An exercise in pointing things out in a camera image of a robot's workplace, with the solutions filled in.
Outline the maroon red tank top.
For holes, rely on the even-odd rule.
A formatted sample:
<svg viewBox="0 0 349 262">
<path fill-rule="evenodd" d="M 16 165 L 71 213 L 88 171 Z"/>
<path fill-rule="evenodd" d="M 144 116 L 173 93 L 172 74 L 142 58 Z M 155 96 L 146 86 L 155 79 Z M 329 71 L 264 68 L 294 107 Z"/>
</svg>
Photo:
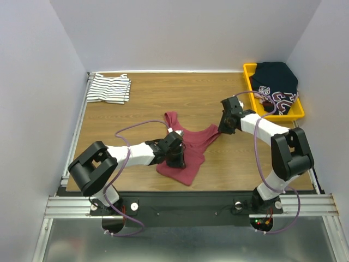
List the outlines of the maroon red tank top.
<svg viewBox="0 0 349 262">
<path fill-rule="evenodd" d="M 186 186 L 190 186 L 195 179 L 201 164 L 205 161 L 204 153 L 206 149 L 220 136 L 218 126 L 211 124 L 202 131 L 189 131 L 182 127 L 179 123 L 177 113 L 174 111 L 164 113 L 164 120 L 173 130 L 184 131 L 185 168 L 171 168 L 163 162 L 157 165 L 156 171 L 165 177 L 172 178 Z"/>
</svg>

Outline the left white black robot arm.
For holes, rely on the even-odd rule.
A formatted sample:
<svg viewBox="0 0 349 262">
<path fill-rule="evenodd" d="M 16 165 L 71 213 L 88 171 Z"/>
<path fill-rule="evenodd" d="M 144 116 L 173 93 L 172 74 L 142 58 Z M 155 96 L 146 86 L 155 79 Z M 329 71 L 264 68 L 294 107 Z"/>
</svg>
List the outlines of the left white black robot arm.
<svg viewBox="0 0 349 262">
<path fill-rule="evenodd" d="M 108 185 L 115 170 L 134 165 L 156 165 L 183 154 L 183 130 L 172 130 L 158 140 L 132 146 L 106 146 L 102 141 L 92 143 L 70 165 L 68 171 L 84 197 L 95 197 L 109 215 L 121 210 L 120 196 Z"/>
</svg>

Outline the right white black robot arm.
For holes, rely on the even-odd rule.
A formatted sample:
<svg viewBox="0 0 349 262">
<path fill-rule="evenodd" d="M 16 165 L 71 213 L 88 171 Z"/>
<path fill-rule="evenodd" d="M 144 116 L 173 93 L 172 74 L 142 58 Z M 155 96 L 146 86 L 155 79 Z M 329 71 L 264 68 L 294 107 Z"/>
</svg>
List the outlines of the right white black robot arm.
<svg viewBox="0 0 349 262">
<path fill-rule="evenodd" d="M 257 169 L 261 172 L 257 140 L 270 146 L 272 170 L 267 177 L 260 174 L 261 184 L 252 192 L 251 207 L 257 213 L 269 209 L 280 194 L 296 178 L 314 167 L 314 158 L 301 128 L 289 129 L 268 121 L 252 110 L 244 110 L 236 96 L 221 101 L 223 106 L 219 132 L 241 132 L 254 136 Z"/>
</svg>

